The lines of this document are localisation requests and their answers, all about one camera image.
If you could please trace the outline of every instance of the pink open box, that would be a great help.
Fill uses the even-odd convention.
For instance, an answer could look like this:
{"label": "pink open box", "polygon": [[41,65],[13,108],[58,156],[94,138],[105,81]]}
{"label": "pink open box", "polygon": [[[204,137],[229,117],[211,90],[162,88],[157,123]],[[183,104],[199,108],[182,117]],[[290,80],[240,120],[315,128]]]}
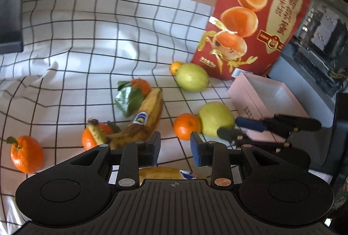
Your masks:
{"label": "pink open box", "polygon": [[[242,117],[260,120],[274,114],[308,117],[307,113],[281,82],[253,74],[241,73],[228,90],[232,103]],[[271,132],[248,130],[255,141],[284,142],[285,139]]]}

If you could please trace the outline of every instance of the checkered tablecloth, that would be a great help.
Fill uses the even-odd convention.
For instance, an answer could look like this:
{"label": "checkered tablecloth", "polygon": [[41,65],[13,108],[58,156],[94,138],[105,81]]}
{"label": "checkered tablecloth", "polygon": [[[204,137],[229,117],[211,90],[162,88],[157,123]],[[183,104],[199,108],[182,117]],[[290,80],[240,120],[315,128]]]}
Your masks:
{"label": "checkered tablecloth", "polygon": [[131,119],[113,106],[119,80],[142,78],[163,88],[159,165],[210,176],[210,168],[195,166],[189,142],[175,136],[173,122],[215,100],[237,114],[227,95],[231,82],[212,78],[208,90],[187,92],[178,88],[169,66],[190,62],[211,12],[190,0],[23,2],[24,52],[0,55],[0,234],[24,223],[14,195],[31,176],[15,168],[4,140],[37,139],[45,154],[43,170],[83,152],[88,117],[116,121],[121,128]]}

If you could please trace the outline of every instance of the green pomelo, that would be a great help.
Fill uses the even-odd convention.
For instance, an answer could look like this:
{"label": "green pomelo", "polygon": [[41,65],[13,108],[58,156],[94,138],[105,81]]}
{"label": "green pomelo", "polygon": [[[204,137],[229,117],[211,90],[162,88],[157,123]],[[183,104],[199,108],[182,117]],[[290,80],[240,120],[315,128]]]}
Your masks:
{"label": "green pomelo", "polygon": [[199,65],[187,63],[178,69],[176,82],[186,91],[201,92],[207,89],[209,76]]}
{"label": "green pomelo", "polygon": [[202,132],[217,137],[220,127],[235,127],[235,120],[231,110],[221,102],[209,102],[198,112],[202,122]]}

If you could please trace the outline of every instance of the round silver bolt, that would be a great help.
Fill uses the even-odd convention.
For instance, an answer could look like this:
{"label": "round silver bolt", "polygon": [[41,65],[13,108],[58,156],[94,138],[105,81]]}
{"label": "round silver bolt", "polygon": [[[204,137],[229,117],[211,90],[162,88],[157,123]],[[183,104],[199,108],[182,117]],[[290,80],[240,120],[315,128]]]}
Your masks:
{"label": "round silver bolt", "polygon": [[131,187],[135,184],[135,181],[131,178],[124,178],[118,181],[118,184],[122,187]]}
{"label": "round silver bolt", "polygon": [[231,182],[231,180],[229,180],[227,178],[218,178],[214,181],[214,183],[217,186],[226,187],[226,186],[230,186],[232,182]]}

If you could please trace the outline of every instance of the ribbed black surface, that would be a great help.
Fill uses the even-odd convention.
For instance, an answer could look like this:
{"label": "ribbed black surface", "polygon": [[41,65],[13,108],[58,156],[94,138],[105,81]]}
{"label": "ribbed black surface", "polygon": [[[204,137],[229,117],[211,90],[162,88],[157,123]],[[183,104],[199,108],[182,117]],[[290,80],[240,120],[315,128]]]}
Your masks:
{"label": "ribbed black surface", "polygon": [[27,223],[17,235],[325,235],[323,224],[300,229],[274,227],[248,215],[227,191],[204,180],[146,180],[120,192],[110,208],[85,224],[52,229]]}

